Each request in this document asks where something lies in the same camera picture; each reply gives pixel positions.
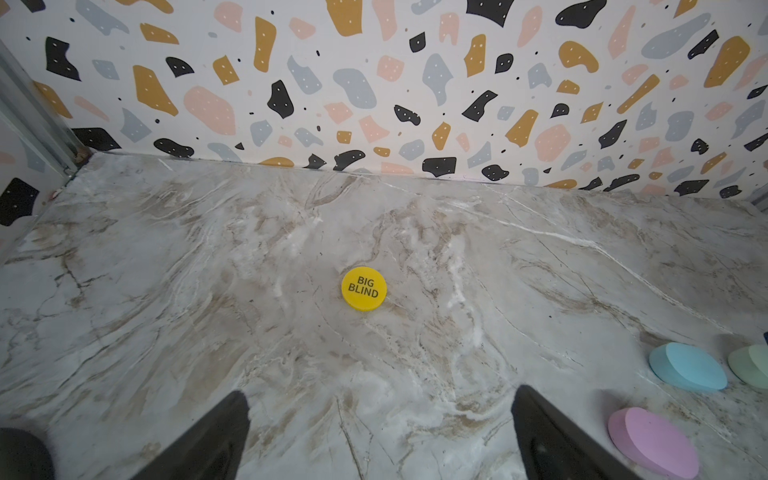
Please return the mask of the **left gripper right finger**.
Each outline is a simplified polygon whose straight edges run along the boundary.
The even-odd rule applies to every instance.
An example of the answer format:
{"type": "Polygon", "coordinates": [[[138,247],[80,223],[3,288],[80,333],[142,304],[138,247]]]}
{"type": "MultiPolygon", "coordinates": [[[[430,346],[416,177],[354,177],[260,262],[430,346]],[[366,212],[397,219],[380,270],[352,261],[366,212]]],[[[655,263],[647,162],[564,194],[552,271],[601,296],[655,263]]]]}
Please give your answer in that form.
{"type": "Polygon", "coordinates": [[[529,385],[516,390],[511,414],[529,479],[638,477],[529,385]]]}

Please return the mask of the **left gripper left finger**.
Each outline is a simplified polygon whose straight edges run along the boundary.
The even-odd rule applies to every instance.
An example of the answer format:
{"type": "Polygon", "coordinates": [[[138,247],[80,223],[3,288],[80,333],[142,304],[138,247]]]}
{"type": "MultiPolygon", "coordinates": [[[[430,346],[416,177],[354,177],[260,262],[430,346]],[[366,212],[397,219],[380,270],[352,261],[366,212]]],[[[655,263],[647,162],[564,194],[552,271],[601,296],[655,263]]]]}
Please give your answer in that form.
{"type": "Polygon", "coordinates": [[[249,405],[229,393],[133,479],[235,479],[250,429],[249,405]]]}

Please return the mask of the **mint green earbud case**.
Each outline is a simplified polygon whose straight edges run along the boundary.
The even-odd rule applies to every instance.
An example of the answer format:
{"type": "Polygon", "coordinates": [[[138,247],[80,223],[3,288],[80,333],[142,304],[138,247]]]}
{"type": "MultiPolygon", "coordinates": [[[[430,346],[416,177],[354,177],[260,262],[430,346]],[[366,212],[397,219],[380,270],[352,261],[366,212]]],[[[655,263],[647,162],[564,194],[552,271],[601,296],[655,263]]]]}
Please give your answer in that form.
{"type": "Polygon", "coordinates": [[[731,352],[728,365],[743,382],[755,388],[768,389],[768,346],[750,345],[731,352]]]}

